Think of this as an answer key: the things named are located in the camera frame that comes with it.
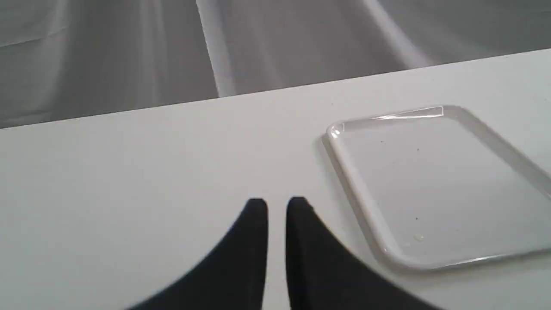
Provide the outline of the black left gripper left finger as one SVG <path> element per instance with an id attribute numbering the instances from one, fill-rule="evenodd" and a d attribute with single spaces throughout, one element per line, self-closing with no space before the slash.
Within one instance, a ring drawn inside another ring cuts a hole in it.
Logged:
<path id="1" fill-rule="evenodd" d="M 249 199 L 226 235 L 194 268 L 133 309 L 262 309 L 268 230 L 266 202 Z"/>

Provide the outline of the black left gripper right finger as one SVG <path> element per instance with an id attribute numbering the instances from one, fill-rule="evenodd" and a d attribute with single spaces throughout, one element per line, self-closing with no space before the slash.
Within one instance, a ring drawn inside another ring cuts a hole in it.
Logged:
<path id="1" fill-rule="evenodd" d="M 303 197 L 287 205 L 286 273 L 292 310 L 435 309 L 348 251 Z"/>

